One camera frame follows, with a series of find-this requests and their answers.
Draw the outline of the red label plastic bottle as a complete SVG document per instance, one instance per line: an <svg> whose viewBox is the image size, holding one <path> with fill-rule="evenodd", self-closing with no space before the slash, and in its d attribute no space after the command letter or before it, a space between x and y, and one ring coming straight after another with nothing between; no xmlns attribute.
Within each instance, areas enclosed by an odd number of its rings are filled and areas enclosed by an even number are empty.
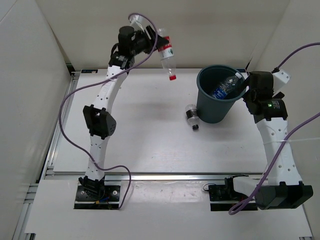
<svg viewBox="0 0 320 240"><path fill-rule="evenodd" d="M162 68L168 74L169 80L173 81L176 77L176 61L174 58L174 51L171 43L171 39L168 35L168 31L165 28L159 28L157 33L163 39L168 41L164 46L158 47L157 51L160 56L160 61L162 64Z"/></svg>

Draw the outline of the blue label Aquafina bottle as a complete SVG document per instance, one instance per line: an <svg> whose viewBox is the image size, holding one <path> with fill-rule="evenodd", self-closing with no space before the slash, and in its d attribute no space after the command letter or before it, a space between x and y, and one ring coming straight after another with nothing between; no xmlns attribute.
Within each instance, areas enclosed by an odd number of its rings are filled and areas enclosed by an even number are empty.
<svg viewBox="0 0 320 240"><path fill-rule="evenodd" d="M218 84L210 95L215 99L224 99L228 94L236 89L241 78L242 75L240 73L235 73L235 75L227 77Z"/></svg>

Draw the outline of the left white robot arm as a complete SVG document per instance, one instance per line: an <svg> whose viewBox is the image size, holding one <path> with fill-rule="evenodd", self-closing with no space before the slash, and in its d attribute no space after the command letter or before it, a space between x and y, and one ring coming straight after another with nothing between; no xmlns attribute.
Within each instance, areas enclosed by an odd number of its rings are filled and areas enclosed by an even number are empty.
<svg viewBox="0 0 320 240"><path fill-rule="evenodd" d="M84 191L95 201L105 197L104 162L108 141L115 132L117 122L112 117L116 95L127 78L126 70L135 63L140 53L150 54L162 50L170 38L164 29L154 31L150 26L135 30L132 26L119 29L118 42L112 47L106 79L97 97L89 106L84 106L83 115L90 135L89 163L84 177L79 178Z"/></svg>

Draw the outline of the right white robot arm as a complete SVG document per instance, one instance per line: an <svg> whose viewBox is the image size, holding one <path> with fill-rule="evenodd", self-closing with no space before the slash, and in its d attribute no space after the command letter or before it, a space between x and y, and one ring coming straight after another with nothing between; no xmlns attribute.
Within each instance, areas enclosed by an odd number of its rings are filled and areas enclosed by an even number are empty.
<svg viewBox="0 0 320 240"><path fill-rule="evenodd" d="M232 206L228 213L235 215L254 200L261 210L296 209L313 196L311 185L305 185L299 174L289 138L297 130L320 115L288 131L288 113L280 89L290 76L283 70L252 71L239 88L245 90L243 100L262 138L267 169L260 180L249 176L233 176L224 193L230 200L242 194L247 198Z"/></svg>

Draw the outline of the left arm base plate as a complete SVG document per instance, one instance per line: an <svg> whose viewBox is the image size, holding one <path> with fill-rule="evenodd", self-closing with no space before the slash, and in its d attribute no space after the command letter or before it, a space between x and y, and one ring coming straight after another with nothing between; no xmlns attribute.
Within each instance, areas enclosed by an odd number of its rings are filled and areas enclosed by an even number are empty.
<svg viewBox="0 0 320 240"><path fill-rule="evenodd" d="M120 181L106 181L102 193L89 193L78 183L73 208L75 210L118 210L120 206Z"/></svg>

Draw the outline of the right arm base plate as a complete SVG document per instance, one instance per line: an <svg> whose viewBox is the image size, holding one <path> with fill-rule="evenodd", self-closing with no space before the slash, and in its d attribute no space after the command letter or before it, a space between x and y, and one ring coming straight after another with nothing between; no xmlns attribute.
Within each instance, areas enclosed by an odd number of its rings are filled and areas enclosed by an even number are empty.
<svg viewBox="0 0 320 240"><path fill-rule="evenodd" d="M209 194L211 212L228 212L231 207L248 197L243 193L233 191L226 183L207 183L202 190Z"/></svg>

